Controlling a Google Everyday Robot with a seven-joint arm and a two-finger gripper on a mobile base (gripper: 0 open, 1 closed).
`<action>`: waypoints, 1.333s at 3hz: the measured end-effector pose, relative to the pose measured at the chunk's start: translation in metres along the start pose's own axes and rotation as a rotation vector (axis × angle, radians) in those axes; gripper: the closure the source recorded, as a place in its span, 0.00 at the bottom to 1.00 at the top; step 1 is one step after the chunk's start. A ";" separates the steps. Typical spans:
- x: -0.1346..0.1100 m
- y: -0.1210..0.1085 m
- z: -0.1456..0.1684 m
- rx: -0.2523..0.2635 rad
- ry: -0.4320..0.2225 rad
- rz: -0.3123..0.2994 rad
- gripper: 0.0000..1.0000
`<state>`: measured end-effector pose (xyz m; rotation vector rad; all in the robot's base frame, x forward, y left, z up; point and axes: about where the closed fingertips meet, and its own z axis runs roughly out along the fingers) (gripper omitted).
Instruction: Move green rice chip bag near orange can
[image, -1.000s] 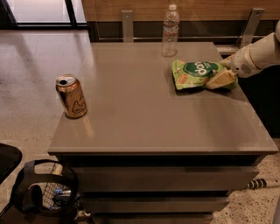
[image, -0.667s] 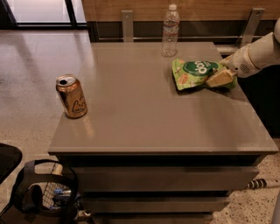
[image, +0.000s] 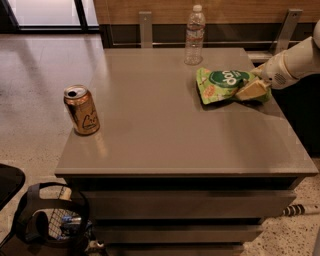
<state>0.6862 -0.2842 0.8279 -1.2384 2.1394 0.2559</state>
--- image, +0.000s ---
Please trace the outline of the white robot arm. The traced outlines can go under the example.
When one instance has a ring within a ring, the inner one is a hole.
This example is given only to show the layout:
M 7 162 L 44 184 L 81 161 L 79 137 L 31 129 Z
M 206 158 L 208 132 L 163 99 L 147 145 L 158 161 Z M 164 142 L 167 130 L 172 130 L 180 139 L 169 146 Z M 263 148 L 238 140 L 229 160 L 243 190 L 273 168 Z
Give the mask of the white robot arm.
M 236 94 L 240 101 L 264 96 L 270 89 L 284 89 L 300 79 L 320 73 L 320 20 L 313 35 L 283 50 L 252 70 L 255 78 Z

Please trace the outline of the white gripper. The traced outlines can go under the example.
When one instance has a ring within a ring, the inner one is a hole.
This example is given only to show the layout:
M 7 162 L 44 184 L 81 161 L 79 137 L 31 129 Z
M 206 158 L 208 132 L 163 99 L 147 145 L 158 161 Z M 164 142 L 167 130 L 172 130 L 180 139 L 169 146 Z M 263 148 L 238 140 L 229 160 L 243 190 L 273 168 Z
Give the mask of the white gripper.
M 273 56 L 265 64 L 253 68 L 251 73 L 263 80 L 257 78 L 242 87 L 235 94 L 240 101 L 265 95 L 270 85 L 273 89 L 284 89 L 298 82 L 298 79 L 289 73 L 283 55 Z

